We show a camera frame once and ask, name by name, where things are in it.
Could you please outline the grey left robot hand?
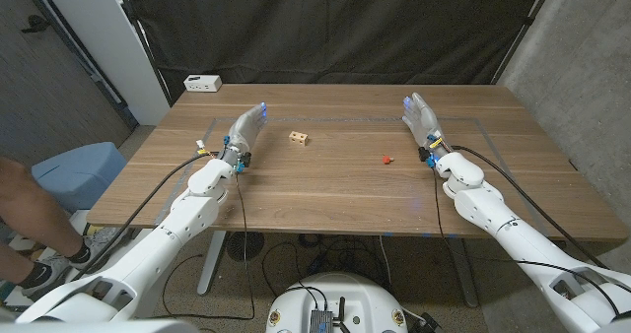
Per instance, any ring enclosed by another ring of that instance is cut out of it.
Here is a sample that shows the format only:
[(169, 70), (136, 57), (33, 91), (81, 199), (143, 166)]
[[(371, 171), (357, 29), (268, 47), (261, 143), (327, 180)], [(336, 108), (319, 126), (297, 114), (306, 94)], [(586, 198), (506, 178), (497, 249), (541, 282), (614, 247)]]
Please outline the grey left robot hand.
[(221, 160), (237, 168), (240, 158), (250, 153), (255, 140), (267, 123), (267, 105), (261, 102), (242, 114), (228, 132), (228, 143)]

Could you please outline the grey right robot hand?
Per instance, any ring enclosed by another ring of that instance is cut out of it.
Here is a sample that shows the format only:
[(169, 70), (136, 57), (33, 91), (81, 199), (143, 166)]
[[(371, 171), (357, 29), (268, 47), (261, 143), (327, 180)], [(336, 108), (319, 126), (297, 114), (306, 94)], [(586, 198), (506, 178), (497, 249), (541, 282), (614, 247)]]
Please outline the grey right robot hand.
[(403, 99), (402, 120), (419, 147), (420, 160), (429, 167), (452, 150), (435, 112), (418, 93)]

